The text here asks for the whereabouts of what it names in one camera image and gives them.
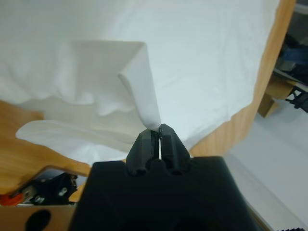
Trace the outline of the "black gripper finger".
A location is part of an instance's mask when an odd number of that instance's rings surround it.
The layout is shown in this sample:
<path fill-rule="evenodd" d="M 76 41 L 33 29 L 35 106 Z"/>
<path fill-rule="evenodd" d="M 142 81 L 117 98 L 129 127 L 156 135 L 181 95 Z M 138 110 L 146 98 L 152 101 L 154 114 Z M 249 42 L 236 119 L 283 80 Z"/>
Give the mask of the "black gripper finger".
<path fill-rule="evenodd" d="M 151 162 L 158 158 L 158 132 L 146 129 L 138 135 L 126 157 L 128 174 L 133 177 L 145 175 L 150 171 Z"/>
<path fill-rule="evenodd" d="M 172 175 L 183 175 L 190 168 L 190 155 L 174 129 L 166 124 L 159 128 L 161 158 Z"/>

